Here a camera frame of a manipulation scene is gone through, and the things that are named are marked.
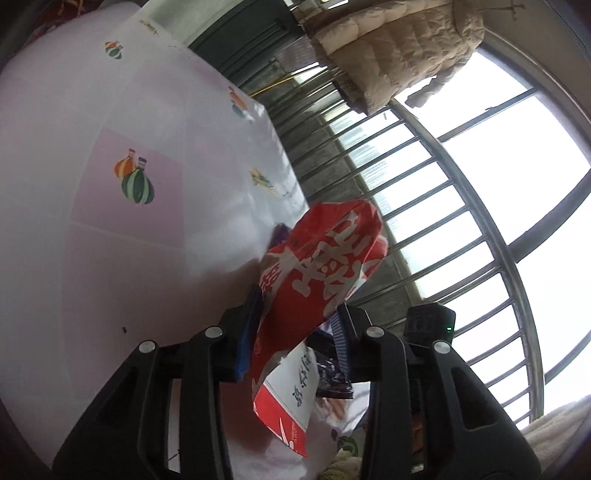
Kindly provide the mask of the beige puffer jacket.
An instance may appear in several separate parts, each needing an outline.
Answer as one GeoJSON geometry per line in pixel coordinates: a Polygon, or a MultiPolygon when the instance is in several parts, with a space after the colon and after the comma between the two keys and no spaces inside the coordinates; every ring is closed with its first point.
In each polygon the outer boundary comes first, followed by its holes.
{"type": "Polygon", "coordinates": [[[318,63],[338,70],[346,104],[372,115],[416,84],[420,108],[464,67],[485,37],[470,1],[351,1],[304,22],[318,63]]]}

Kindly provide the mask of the metal window railing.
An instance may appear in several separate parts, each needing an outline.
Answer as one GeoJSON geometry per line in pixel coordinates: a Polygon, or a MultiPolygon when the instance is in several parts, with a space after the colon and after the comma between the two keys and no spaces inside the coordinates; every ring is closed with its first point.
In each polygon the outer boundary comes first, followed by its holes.
{"type": "Polygon", "coordinates": [[[358,113],[337,76],[317,65],[256,100],[308,201],[383,216],[390,251],[356,305],[394,332],[408,307],[453,309],[457,351],[519,427],[588,396],[589,115],[495,33],[420,108],[403,92],[358,113]]]}

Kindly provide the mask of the pink patterned bed sheet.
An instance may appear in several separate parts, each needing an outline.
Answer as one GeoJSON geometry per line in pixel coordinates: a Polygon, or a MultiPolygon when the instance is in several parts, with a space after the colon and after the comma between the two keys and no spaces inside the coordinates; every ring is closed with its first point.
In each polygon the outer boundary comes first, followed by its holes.
{"type": "Polygon", "coordinates": [[[242,303],[305,208],[263,106],[141,7],[21,50],[1,74],[1,398],[40,462],[141,341],[242,303]]]}

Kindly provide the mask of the red white snack bag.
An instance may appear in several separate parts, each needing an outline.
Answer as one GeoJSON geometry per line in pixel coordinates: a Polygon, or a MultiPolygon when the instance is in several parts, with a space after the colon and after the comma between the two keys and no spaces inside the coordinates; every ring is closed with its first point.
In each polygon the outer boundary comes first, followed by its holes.
{"type": "Polygon", "coordinates": [[[308,454],[305,434],[320,382],[317,357],[305,341],[373,275],[387,252],[377,208],[356,200],[312,205],[266,254],[259,277],[263,316],[249,368],[252,408],[297,455],[308,454]]]}

